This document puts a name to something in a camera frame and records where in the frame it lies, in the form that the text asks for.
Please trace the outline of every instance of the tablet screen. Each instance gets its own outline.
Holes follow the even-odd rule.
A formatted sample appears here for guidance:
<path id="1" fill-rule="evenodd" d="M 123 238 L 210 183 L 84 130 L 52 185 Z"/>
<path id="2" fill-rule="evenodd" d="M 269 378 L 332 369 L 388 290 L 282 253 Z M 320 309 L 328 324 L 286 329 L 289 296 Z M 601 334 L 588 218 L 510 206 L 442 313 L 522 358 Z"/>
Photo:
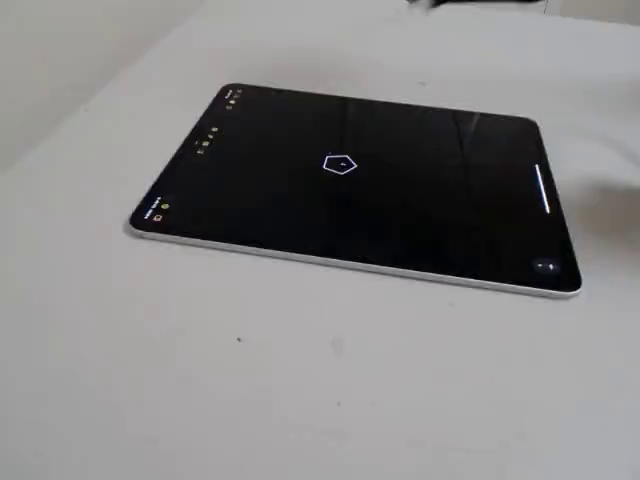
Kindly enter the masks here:
<path id="1" fill-rule="evenodd" d="M 519 117 L 229 85 L 131 224 L 558 292 L 581 283 L 540 131 Z"/>

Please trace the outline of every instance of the white table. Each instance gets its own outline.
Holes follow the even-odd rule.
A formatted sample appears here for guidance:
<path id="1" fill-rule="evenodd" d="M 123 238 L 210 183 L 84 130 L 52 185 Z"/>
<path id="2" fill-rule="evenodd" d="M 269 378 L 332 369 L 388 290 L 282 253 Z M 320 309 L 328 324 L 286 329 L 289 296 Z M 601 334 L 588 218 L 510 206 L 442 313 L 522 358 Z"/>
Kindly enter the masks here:
<path id="1" fill-rule="evenodd" d="M 211 2 L 0 179 L 0 478 L 640 479 L 640 30 L 400 3 Z M 584 293 L 126 235 L 230 81 L 537 119 Z"/>

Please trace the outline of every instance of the tablet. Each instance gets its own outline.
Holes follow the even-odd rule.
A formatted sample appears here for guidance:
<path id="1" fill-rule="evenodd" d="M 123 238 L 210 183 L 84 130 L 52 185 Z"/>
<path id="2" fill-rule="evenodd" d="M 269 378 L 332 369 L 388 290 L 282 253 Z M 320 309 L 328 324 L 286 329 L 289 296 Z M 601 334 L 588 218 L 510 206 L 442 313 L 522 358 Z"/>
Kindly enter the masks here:
<path id="1" fill-rule="evenodd" d="M 521 117 L 228 85 L 130 226 L 521 293 L 582 283 L 540 130 Z"/>

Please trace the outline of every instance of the hexagon icon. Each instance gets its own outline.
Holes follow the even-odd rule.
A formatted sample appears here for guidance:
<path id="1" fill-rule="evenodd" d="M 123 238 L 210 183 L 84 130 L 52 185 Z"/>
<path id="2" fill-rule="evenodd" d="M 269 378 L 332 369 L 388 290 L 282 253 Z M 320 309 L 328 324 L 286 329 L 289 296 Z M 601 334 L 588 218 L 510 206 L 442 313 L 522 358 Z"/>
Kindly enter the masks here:
<path id="1" fill-rule="evenodd" d="M 358 164 L 349 155 L 327 155 L 322 168 L 336 175 L 346 175 L 358 168 Z"/>

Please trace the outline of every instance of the scroll bar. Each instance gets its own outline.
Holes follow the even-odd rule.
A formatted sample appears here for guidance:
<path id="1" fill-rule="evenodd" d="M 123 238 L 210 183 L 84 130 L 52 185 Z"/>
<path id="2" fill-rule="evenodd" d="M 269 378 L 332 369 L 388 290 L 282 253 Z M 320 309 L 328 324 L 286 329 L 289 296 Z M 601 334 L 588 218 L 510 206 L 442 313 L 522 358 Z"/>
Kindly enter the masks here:
<path id="1" fill-rule="evenodd" d="M 547 214 L 551 213 L 551 208 L 549 208 L 549 199 L 547 198 L 547 191 L 544 188 L 544 182 L 542 181 L 542 172 L 540 171 L 540 165 L 536 163 L 536 173 L 538 174 L 538 185 L 540 186 L 540 194 L 542 195 L 542 200 L 544 201 L 544 208 L 547 211 Z"/>

